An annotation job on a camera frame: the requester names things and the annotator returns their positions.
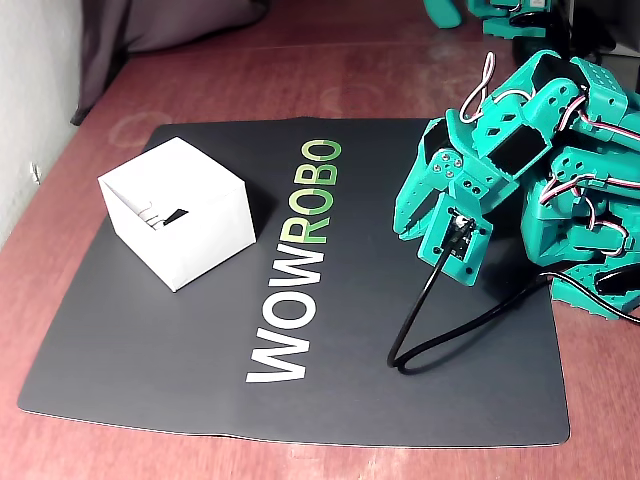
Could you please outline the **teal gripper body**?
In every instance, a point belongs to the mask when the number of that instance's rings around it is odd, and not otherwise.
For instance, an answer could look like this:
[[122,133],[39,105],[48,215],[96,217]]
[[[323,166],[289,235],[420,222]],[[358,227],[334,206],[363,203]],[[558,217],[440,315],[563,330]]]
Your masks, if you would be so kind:
[[476,197],[483,213],[514,193],[525,172],[550,150],[550,114],[539,95],[489,96],[474,121],[462,120],[455,109],[446,111],[445,120],[449,140],[462,154],[465,177],[480,189]]

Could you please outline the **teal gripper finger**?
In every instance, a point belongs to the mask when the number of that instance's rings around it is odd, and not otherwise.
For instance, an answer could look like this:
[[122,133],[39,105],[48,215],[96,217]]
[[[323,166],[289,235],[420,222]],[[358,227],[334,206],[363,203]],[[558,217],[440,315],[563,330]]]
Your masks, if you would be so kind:
[[434,119],[427,125],[422,143],[426,160],[431,160],[436,152],[452,147],[445,118]]
[[393,230],[403,241],[440,234],[447,228],[436,227],[436,204],[442,194],[449,194],[450,182],[461,172],[462,156],[453,148],[440,148],[427,155],[419,148],[394,207]]

